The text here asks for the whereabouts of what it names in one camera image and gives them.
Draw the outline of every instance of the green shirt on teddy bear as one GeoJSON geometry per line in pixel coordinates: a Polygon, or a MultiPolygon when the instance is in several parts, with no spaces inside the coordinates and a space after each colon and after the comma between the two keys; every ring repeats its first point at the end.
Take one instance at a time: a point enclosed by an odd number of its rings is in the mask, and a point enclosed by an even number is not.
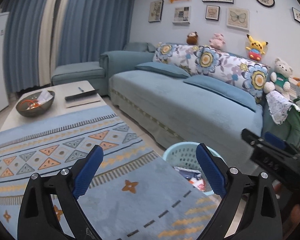
{"type": "Polygon", "coordinates": [[[277,80],[274,84],[278,85],[281,88],[283,88],[284,83],[288,82],[289,78],[286,78],[284,75],[282,75],[280,73],[276,73],[276,74],[277,74],[277,80]]]}

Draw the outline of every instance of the pikachu plush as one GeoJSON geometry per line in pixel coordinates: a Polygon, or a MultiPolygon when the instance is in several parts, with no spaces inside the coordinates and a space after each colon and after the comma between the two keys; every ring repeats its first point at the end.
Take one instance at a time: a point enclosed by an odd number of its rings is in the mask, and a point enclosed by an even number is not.
{"type": "Polygon", "coordinates": [[[259,62],[262,59],[262,55],[266,54],[263,50],[268,45],[268,42],[255,41],[249,34],[247,34],[247,37],[251,44],[249,47],[246,47],[249,51],[248,55],[251,59],[259,62]]]}

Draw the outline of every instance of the white coffee table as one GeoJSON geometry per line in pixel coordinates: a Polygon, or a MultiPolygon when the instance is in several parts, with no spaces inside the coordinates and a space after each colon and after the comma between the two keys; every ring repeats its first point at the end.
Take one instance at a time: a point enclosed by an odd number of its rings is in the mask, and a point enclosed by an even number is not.
{"type": "MultiPolygon", "coordinates": [[[[5,120],[4,124],[2,125],[0,132],[14,128],[14,127],[18,127],[23,124],[28,124],[28,123],[44,120],[44,119],[47,119],[50,117],[55,117],[55,116],[59,116],[62,114],[77,112],[77,111],[84,110],[84,109],[89,109],[89,108],[93,108],[93,107],[99,107],[99,106],[106,105],[104,100],[98,95],[100,97],[100,102],[66,108],[65,97],[81,93],[81,91],[79,90],[79,87],[81,89],[83,89],[85,92],[93,90],[93,87],[90,85],[90,83],[88,81],[80,81],[80,82],[74,82],[74,83],[63,84],[63,85],[46,88],[46,90],[51,90],[51,91],[55,92],[55,98],[54,98],[51,108],[46,113],[44,113],[43,115],[40,115],[38,117],[32,117],[32,118],[24,117],[18,113],[18,111],[16,110],[16,107],[14,106],[14,108],[11,110],[10,114],[8,115],[7,119],[5,120]]],[[[39,91],[42,91],[42,89],[32,91],[32,92],[22,95],[22,97],[19,99],[19,101],[21,101],[23,98],[25,98],[31,94],[34,94],[36,92],[39,92],[39,91]]]]}

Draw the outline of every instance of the metal bolt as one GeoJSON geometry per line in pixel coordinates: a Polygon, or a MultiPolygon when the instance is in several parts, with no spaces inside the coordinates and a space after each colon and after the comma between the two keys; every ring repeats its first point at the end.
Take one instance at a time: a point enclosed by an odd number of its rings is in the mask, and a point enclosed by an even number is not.
{"type": "Polygon", "coordinates": [[[67,175],[69,173],[69,169],[61,170],[61,175],[67,175]]]}
{"type": "Polygon", "coordinates": [[[38,177],[38,175],[39,175],[38,173],[32,174],[32,175],[31,175],[31,179],[36,179],[36,178],[38,177]]]}
{"type": "Polygon", "coordinates": [[[230,172],[232,174],[237,174],[238,173],[238,170],[236,168],[230,168],[230,172]]]}
{"type": "Polygon", "coordinates": [[[268,178],[268,174],[266,174],[265,172],[262,172],[261,173],[261,177],[263,177],[264,179],[267,179],[268,178]]]}

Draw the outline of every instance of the floor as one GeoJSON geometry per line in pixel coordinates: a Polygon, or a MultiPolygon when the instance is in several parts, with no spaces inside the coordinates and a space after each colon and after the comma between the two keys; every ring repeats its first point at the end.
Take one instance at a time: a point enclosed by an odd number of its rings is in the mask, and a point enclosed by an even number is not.
{"type": "MultiPolygon", "coordinates": [[[[127,114],[125,114],[124,112],[122,112],[117,106],[114,106],[111,102],[111,100],[109,99],[109,97],[104,97],[103,98],[104,101],[107,103],[107,105],[109,105],[113,111],[127,124],[129,125],[129,127],[139,136],[143,139],[143,141],[148,144],[152,149],[154,149],[160,156],[163,155],[165,148],[163,148],[162,146],[160,146],[159,144],[156,143],[156,141],[154,140],[154,138],[152,137],[151,134],[149,134],[145,129],[143,129],[141,126],[138,125],[137,122],[135,122],[132,118],[130,118],[127,114]]],[[[10,105],[5,108],[4,110],[2,110],[0,112],[0,129],[4,123],[4,121],[6,120],[7,116],[9,115],[11,109],[15,106],[16,104],[16,100],[11,100],[10,101],[10,105]]],[[[221,201],[221,198],[217,195],[213,195],[210,197],[216,204],[219,204],[221,201]]],[[[228,230],[228,233],[226,234],[226,236],[230,236],[232,234],[235,233],[239,222],[241,220],[243,211],[244,211],[244,207],[245,207],[246,202],[244,200],[241,199],[237,213],[234,217],[234,220],[228,230]]]]}

